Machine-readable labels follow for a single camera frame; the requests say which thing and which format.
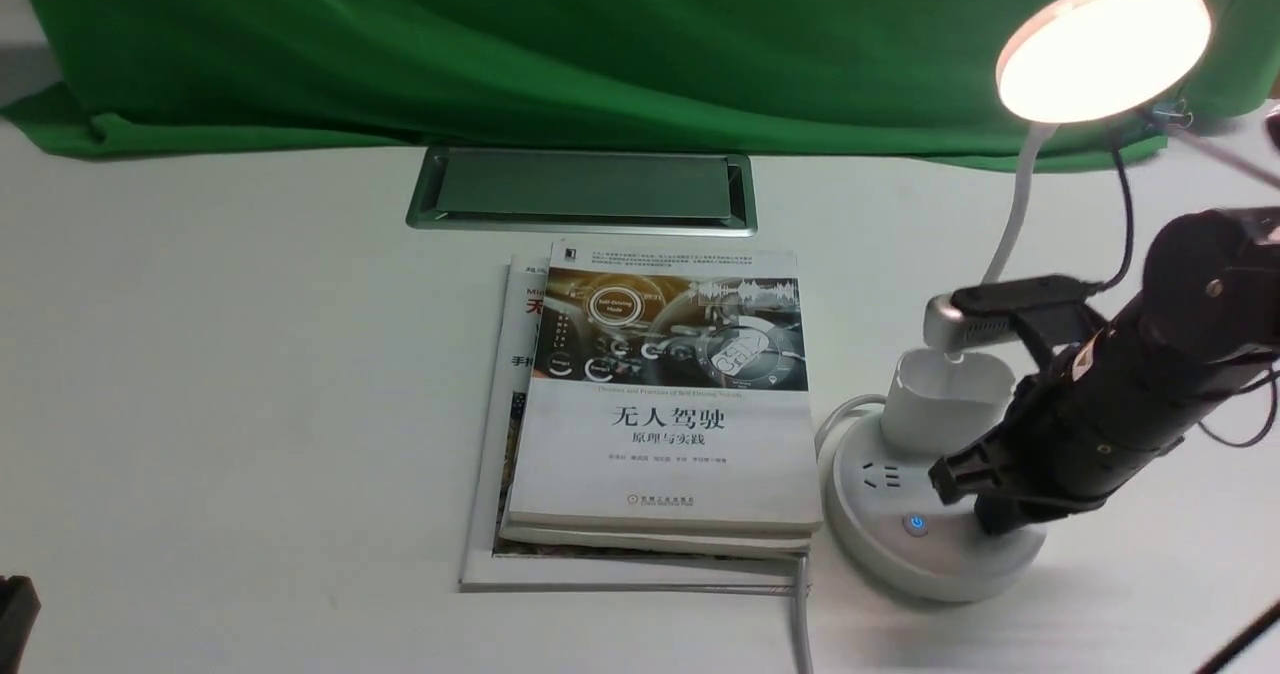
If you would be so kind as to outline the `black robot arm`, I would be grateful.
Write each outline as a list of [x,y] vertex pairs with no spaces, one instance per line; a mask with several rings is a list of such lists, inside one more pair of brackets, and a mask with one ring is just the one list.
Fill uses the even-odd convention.
[[1103,290],[1053,274],[951,297],[1010,326],[1038,367],[998,423],[928,469],[942,504],[973,498],[988,536],[1098,510],[1219,405],[1277,396],[1275,206],[1175,217],[1112,318],[1089,304]]

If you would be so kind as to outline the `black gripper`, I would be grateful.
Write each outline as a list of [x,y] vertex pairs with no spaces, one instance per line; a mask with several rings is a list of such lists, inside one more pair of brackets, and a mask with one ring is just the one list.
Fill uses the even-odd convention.
[[1268,304],[1142,292],[1082,347],[1007,432],[987,432],[928,469],[942,504],[975,498],[992,537],[1044,522],[1038,506],[1100,506],[1228,393],[1268,367]]

